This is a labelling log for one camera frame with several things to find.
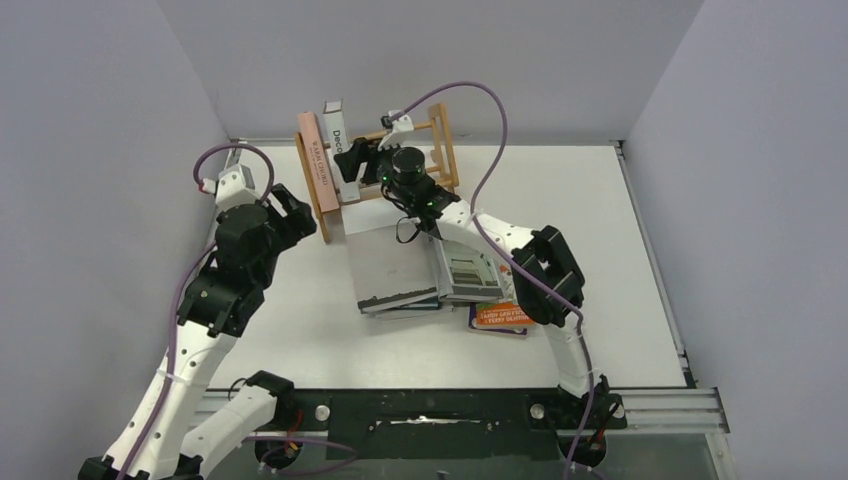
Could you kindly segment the brown Decorate Furniture book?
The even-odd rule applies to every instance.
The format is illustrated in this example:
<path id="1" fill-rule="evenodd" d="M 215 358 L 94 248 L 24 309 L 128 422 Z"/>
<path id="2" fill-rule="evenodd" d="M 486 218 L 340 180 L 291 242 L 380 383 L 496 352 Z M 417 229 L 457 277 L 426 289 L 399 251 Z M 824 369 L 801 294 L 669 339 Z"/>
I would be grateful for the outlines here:
<path id="1" fill-rule="evenodd" d="M 326 101 L 323 110 L 323 120 L 326 131 L 326 141 L 329 143 L 329 159 L 333 161 L 333 165 L 338 172 L 335 179 L 338 179 L 337 188 L 340 202 L 350 203 L 358 201 L 361 198 L 359 178 L 355 182 L 345 183 L 333 159 L 333 156 L 336 153 L 348 150 L 352 144 L 344 119 L 343 101 Z"/>

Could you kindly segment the pink Warm Chord book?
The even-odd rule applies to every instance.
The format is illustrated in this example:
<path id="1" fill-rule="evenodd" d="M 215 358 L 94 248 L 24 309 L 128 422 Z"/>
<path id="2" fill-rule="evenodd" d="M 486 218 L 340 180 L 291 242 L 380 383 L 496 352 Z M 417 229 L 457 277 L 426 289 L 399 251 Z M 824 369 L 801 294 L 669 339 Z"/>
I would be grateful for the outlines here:
<path id="1" fill-rule="evenodd" d="M 317 115 L 302 112 L 297 115 L 297 121 L 319 209 L 322 213 L 335 211 L 339 201 Z"/>

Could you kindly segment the grey magazine-style book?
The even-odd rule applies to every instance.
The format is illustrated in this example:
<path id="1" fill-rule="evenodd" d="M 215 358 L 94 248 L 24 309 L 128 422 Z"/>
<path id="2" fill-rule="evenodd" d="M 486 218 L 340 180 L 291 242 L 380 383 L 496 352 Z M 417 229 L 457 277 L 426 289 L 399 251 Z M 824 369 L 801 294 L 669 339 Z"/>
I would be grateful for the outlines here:
<path id="1" fill-rule="evenodd" d="M 457 242 L 429 238 L 438 298 L 445 302 L 490 302 L 504 290 L 495 265 L 484 254 Z"/>

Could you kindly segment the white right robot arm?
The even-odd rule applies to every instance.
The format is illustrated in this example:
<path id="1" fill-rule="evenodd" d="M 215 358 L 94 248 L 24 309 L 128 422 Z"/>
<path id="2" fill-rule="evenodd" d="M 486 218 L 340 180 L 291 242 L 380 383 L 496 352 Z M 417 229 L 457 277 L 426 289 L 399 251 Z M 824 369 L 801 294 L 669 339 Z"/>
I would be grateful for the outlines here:
<path id="1" fill-rule="evenodd" d="M 498 261 L 510 274 L 510 298 L 533 322 L 543 326 L 558 371 L 564 417 L 590 425 L 602 413 L 596 394 L 602 380 L 584 337 L 585 276 L 563 234 L 553 226 L 530 229 L 477 209 L 440 185 L 415 147 L 381 149 L 377 140 L 359 138 L 334 156 L 342 178 L 376 186 L 391 205 L 420 230 L 461 244 Z"/>

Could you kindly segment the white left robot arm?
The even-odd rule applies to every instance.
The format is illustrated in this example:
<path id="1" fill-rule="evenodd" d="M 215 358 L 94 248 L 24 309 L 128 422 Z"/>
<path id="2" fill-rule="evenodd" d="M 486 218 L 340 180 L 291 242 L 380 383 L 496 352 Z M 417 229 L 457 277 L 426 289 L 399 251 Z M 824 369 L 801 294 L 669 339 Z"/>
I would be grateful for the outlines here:
<path id="1" fill-rule="evenodd" d="M 201 426 L 190 421 L 210 380 L 264 301 L 279 255 L 315 233 L 309 204 L 283 185 L 263 194 L 217 183 L 221 211 L 213 242 L 190 266 L 172 300 L 164 358 L 135 413 L 81 479 L 204 479 L 253 430 L 287 427 L 291 381 L 259 371 L 246 390 Z"/>

